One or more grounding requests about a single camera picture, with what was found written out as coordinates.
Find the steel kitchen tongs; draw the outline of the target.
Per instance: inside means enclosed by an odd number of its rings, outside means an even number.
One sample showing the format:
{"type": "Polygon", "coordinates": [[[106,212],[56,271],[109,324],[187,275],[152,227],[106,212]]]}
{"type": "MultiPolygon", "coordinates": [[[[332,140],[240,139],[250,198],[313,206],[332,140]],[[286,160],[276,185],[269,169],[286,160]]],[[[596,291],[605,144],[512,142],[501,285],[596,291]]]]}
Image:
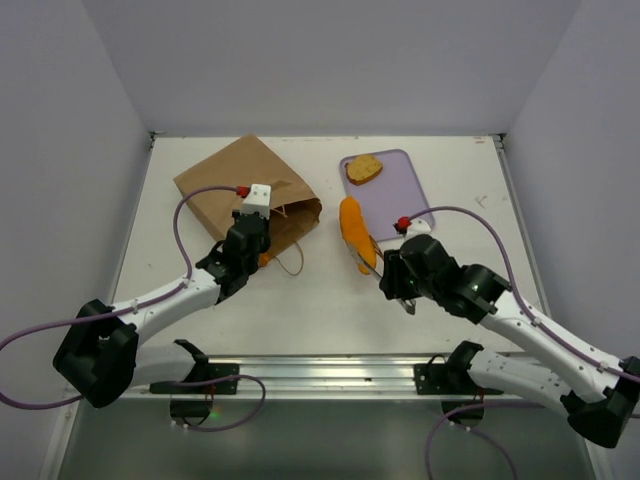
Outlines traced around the steel kitchen tongs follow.
{"type": "MultiPolygon", "coordinates": [[[[374,267],[371,263],[369,263],[364,259],[364,257],[361,255],[361,253],[359,252],[359,250],[356,248],[354,244],[350,242],[345,242],[345,244],[347,246],[347,249],[350,255],[356,262],[356,264],[358,266],[363,266],[373,276],[373,278],[377,281],[377,283],[380,283],[383,278],[383,270],[382,270],[382,268],[384,267],[383,252],[380,249],[377,242],[372,237],[369,237],[369,240],[373,246],[374,253],[376,255],[376,267],[374,267]]],[[[416,313],[415,300],[393,298],[393,301],[398,303],[406,314],[413,316],[416,313]]]]}

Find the brown paper bag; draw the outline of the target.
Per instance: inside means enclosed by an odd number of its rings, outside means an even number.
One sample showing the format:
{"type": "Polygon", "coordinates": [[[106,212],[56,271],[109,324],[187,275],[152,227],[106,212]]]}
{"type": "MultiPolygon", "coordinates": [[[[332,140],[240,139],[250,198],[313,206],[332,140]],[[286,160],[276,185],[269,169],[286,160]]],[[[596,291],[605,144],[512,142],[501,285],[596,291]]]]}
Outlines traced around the brown paper bag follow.
{"type": "Polygon", "coordinates": [[[253,134],[185,170],[174,183],[183,196],[214,185],[270,185],[271,247],[266,253],[274,261],[291,246],[300,249],[300,240],[319,224],[320,199],[300,175],[253,134]]]}

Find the long orange bread loaf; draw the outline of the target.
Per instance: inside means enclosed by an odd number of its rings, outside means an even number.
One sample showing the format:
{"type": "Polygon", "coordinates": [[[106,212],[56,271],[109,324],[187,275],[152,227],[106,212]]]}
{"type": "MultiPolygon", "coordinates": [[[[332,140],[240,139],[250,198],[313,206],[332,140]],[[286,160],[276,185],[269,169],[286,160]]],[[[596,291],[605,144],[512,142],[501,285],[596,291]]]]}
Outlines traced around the long orange bread loaf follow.
{"type": "Polygon", "coordinates": [[[375,268],[377,250],[369,234],[360,204],[351,196],[344,198],[339,207],[339,224],[341,235],[349,249],[354,249],[361,257],[357,260],[358,269],[363,275],[370,275],[364,262],[375,268]]]}

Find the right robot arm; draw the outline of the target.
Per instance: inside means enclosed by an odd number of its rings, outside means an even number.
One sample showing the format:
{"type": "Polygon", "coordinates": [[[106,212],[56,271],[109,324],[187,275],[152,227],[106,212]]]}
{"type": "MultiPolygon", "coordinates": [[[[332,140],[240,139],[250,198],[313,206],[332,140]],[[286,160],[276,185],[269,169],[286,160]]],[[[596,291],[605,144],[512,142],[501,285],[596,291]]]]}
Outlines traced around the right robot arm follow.
{"type": "Polygon", "coordinates": [[[592,347],[533,306],[520,304],[506,279],[482,265],[459,265],[426,234],[385,251],[380,288],[389,300],[432,300],[537,361],[521,363],[464,341],[446,362],[445,379],[454,391],[476,387],[517,395],[558,412],[596,445],[618,445],[639,401],[638,358],[620,359],[592,347]]]}

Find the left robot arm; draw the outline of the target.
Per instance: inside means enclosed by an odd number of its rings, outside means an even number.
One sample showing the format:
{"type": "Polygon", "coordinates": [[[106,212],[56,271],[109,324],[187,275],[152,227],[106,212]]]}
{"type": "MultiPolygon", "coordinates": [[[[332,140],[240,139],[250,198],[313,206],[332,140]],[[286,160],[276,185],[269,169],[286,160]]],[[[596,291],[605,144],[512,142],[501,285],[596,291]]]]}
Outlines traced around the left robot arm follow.
{"type": "Polygon", "coordinates": [[[102,408],[128,388],[161,384],[193,393],[214,370],[192,343],[178,339],[162,347],[148,341],[183,318],[214,307],[242,289],[270,246],[269,221],[258,213],[233,214],[224,240],[182,278],[128,304],[85,304],[69,328],[53,366],[92,406],[102,408]]]}

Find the small orange bread roll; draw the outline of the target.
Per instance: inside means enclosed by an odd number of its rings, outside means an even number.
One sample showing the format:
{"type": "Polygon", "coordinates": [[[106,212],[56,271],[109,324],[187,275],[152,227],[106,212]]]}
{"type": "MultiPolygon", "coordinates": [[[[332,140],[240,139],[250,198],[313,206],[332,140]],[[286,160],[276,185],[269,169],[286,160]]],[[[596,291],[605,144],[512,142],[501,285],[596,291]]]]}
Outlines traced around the small orange bread roll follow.
{"type": "Polygon", "coordinates": [[[261,254],[259,257],[259,267],[266,267],[269,262],[272,260],[272,257],[268,253],[261,254]]]}

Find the lilac plastic tray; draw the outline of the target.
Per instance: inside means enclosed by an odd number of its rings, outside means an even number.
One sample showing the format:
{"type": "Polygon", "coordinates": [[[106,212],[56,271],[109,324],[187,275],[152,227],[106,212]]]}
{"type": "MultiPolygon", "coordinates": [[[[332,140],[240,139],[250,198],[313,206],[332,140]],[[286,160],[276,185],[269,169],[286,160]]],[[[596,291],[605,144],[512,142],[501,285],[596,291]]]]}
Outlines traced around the lilac plastic tray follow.
{"type": "Polygon", "coordinates": [[[357,186],[347,179],[347,165],[356,156],[343,158],[339,172],[347,196],[354,197],[361,207],[370,235],[377,242],[395,240],[397,220],[423,211],[429,203],[409,155],[401,149],[372,153],[381,163],[382,171],[373,180],[357,186]]]}

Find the toast slice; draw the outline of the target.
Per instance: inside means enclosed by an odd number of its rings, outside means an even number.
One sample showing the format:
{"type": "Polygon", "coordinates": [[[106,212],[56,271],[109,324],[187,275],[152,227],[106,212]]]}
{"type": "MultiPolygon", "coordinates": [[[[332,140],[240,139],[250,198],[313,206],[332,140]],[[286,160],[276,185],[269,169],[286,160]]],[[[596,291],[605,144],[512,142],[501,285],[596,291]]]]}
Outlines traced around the toast slice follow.
{"type": "Polygon", "coordinates": [[[358,155],[346,163],[346,178],[351,184],[360,186],[375,179],[383,168],[383,163],[375,155],[358,155]]]}

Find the aluminium mounting rail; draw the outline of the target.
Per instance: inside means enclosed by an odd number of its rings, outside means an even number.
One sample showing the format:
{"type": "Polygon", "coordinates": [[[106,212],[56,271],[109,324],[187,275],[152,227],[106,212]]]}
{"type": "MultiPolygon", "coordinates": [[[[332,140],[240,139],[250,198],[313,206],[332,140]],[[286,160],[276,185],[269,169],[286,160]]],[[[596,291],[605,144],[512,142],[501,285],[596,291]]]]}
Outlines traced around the aluminium mounting rail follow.
{"type": "Polygon", "coordinates": [[[260,379],[268,400],[463,400],[441,387],[418,393],[414,366],[441,364],[441,354],[211,356],[260,379]]]}

